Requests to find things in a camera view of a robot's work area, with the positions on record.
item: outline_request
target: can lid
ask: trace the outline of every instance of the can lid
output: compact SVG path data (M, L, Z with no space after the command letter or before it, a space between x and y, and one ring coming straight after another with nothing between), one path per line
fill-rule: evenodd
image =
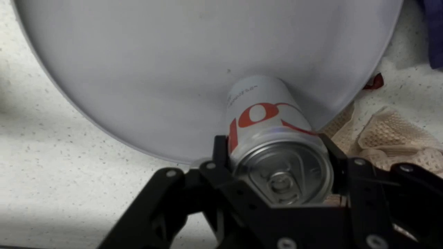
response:
M332 187L326 155L299 142L275 142L249 153L234 173L271 206L321 202Z

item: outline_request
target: metal can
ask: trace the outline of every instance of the metal can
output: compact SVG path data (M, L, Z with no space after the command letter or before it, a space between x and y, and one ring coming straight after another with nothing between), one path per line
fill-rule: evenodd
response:
M284 81L249 76L235 83L227 117L232 174L270 206L318 203L329 193L328 151Z

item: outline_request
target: screw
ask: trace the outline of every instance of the screw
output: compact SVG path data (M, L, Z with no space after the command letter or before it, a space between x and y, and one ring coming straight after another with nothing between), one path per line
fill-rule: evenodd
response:
M405 173L411 173L411 171L414 171L414 167L410 164L400 164L400 170L403 170Z
M296 249L295 240L291 238L279 238L277 242L278 249Z
M167 177L174 177L174 175L177 175L177 171L176 171L176 170L167 170L167 171L166 171L166 175L167 175Z
M371 247L371 249L387 249L387 242L376 235L376 234L371 234L365 238L365 243Z
M209 169L209 170L216 169L216 163L207 163L206 169Z
M365 160L361 159L361 157L357 157L357 159L354 159L354 163L358 164L358 166L362 166L362 164L365 164Z

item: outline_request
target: can rim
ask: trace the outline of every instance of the can rim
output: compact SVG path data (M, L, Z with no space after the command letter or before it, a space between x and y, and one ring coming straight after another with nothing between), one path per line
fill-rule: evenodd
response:
M255 155L259 155L259 153L263 153L266 152L267 149L271 149L271 148L275 148L275 146L282 146L282 145L297 145L297 146L303 146L306 148L307 151L311 151L313 155L315 156L315 159L318 160L318 164L320 167L322 169L324 171L324 182L322 184L318 184L318 189L308 198L303 199L302 202L299 202L297 205L303 205L303 203L317 203L317 202L322 202L325 199L325 196L328 193L331 193L331 189L332 189L332 184L333 184L333 170L332 170L332 164L331 164L331 160L328 159L326 156L326 151L325 151L325 146L324 149L322 148L318 148L318 144L314 144L314 146L311 146L314 142L297 142L297 141L286 141L286 139L275 139L275 141L270 141L270 142L266 142L260 146L256 146L253 149L250 149L246 156L239 160L239 163L237 164L235 170L232 171L234 175L239 175L245 169L249 169L248 167L243 167L245 164L248 164L248 162L255 156Z

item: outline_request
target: countertop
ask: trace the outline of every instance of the countertop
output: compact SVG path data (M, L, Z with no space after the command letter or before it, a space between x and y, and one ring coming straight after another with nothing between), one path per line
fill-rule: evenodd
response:
M356 98L356 131L393 106L443 141L443 73L426 62L425 33L419 8L405 1L378 69L385 87ZM0 245L95 247L163 166L178 164L116 141L63 98L29 50L9 1L0 0ZM207 245L214 239L201 216L174 243Z

